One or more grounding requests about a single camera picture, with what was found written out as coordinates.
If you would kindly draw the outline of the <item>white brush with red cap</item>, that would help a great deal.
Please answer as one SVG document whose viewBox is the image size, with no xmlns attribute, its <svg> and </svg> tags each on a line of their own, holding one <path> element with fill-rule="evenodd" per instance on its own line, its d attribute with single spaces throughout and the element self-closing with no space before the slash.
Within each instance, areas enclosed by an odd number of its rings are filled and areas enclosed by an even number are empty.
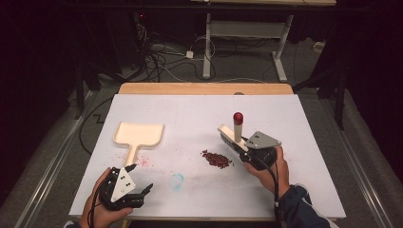
<svg viewBox="0 0 403 228">
<path fill-rule="evenodd" d="M 245 146 L 245 140 L 242 133 L 243 115 L 240 112 L 236 112 L 233 115 L 233 129 L 230 129 L 225 124 L 222 124 L 218 131 L 221 134 L 221 139 L 232 149 L 240 154 L 244 154 L 248 151 Z"/>
</svg>

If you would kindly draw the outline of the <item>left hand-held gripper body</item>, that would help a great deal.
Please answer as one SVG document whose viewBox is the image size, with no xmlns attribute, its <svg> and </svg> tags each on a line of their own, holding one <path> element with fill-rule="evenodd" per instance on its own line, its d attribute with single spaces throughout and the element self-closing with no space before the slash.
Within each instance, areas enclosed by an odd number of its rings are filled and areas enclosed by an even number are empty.
<svg viewBox="0 0 403 228">
<path fill-rule="evenodd" d="M 127 207 L 140 208 L 144 205 L 144 198 L 131 194 L 135 188 L 136 184 L 124 167 L 122 169 L 113 167 L 100 184 L 99 198 L 109 211 L 119 211 Z"/>
</svg>

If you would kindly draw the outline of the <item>cream plastic dustpan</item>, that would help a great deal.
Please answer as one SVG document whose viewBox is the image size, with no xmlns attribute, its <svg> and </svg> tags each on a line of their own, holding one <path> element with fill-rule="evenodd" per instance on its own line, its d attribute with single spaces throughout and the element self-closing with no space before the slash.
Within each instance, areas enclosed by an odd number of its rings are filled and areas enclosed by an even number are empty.
<svg viewBox="0 0 403 228">
<path fill-rule="evenodd" d="M 113 141 L 128 146 L 125 166 L 136 161 L 137 152 L 140 148 L 157 146 L 161 141 L 163 129 L 163 124 L 120 122 L 113 136 Z"/>
</svg>

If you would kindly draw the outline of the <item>person's left hand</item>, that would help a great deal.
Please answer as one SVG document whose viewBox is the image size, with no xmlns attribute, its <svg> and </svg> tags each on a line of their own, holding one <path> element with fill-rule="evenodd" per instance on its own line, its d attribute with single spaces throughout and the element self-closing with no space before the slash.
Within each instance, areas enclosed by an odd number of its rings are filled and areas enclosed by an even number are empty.
<svg viewBox="0 0 403 228">
<path fill-rule="evenodd" d="M 131 207 L 119 211 L 109 211 L 105 209 L 102 204 L 99 204 L 96 192 L 99 185 L 108 176 L 110 171 L 111 169 L 108 167 L 95 182 L 91 194 L 86 200 L 83 214 L 79 219 L 79 225 L 81 228 L 108 228 L 108 226 L 113 222 L 123 219 L 133 212 Z"/>
</svg>

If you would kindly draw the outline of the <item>black metal stand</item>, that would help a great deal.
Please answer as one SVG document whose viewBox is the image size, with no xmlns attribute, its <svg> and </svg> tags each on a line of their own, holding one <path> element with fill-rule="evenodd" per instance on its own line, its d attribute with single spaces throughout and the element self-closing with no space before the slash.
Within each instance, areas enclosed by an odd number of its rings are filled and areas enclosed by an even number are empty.
<svg viewBox="0 0 403 228">
<path fill-rule="evenodd" d="M 82 112 L 85 106 L 84 84 L 82 78 L 82 67 L 80 63 L 78 63 L 75 66 L 75 91 L 76 91 L 76 103 L 77 103 L 75 119 L 78 120 L 82 116 Z"/>
<path fill-rule="evenodd" d="M 316 87 L 317 96 L 319 99 L 335 99 L 335 121 L 340 130 L 344 129 L 343 125 L 343 109 L 344 95 L 346 88 L 346 72 L 342 69 L 331 67 L 319 73 L 317 76 L 312 76 L 299 84 L 292 87 L 294 92 L 305 87 Z"/>
</svg>

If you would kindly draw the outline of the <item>white metal frame desk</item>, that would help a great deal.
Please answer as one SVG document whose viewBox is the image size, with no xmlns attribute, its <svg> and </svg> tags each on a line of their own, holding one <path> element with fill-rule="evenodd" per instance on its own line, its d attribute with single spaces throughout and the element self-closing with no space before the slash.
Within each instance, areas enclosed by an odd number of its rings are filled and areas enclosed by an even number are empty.
<svg viewBox="0 0 403 228">
<path fill-rule="evenodd" d="M 289 7 L 291 10 L 296 7 L 303 6 L 319 8 L 334 7 L 336 0 L 191 0 L 193 2 L 204 3 L 207 7 L 229 5 L 234 7 L 237 4 L 250 5 L 257 7 Z M 278 75 L 278 79 L 282 83 L 288 81 L 285 74 L 281 54 L 283 52 L 289 31 L 294 19 L 293 13 L 288 13 L 286 18 L 280 22 L 252 22 L 250 19 L 216 19 L 210 12 L 206 14 L 205 20 L 205 48 L 203 54 L 203 79 L 211 79 L 212 57 L 216 50 L 212 38 L 213 37 L 238 37 L 238 38 L 263 38 L 263 39 L 279 39 L 278 48 L 271 53 L 272 61 Z"/>
</svg>

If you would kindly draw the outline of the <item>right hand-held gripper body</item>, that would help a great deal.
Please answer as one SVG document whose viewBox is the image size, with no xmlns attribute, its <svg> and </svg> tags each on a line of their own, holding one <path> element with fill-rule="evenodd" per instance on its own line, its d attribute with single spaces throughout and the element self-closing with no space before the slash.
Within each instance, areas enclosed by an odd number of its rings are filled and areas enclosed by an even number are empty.
<svg viewBox="0 0 403 228">
<path fill-rule="evenodd" d="M 271 167 L 277 161 L 276 146 L 281 142 L 260 131 L 256 131 L 245 143 L 245 156 L 257 170 Z"/>
</svg>

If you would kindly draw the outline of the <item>person's right hand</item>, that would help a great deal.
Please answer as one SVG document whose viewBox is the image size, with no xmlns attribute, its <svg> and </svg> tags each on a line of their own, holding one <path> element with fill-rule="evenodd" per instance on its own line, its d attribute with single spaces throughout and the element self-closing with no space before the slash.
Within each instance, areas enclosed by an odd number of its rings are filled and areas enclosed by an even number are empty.
<svg viewBox="0 0 403 228">
<path fill-rule="evenodd" d="M 287 161 L 283 158 L 282 147 L 276 146 L 276 150 L 278 155 L 277 162 L 270 167 L 270 171 L 259 171 L 248 162 L 245 162 L 243 166 L 260 181 L 263 187 L 273 195 L 278 195 L 281 198 L 290 188 L 289 169 Z"/>
</svg>

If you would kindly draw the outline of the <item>red beans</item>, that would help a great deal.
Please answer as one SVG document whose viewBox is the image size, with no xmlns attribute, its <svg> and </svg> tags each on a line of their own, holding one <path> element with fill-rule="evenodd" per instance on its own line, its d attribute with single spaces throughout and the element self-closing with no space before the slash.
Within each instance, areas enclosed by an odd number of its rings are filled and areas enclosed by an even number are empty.
<svg viewBox="0 0 403 228">
<path fill-rule="evenodd" d="M 226 168 L 233 163 L 227 157 L 218 153 L 211 153 L 208 150 L 203 150 L 201 156 L 205 158 L 210 165 L 216 166 L 220 169 Z"/>
</svg>

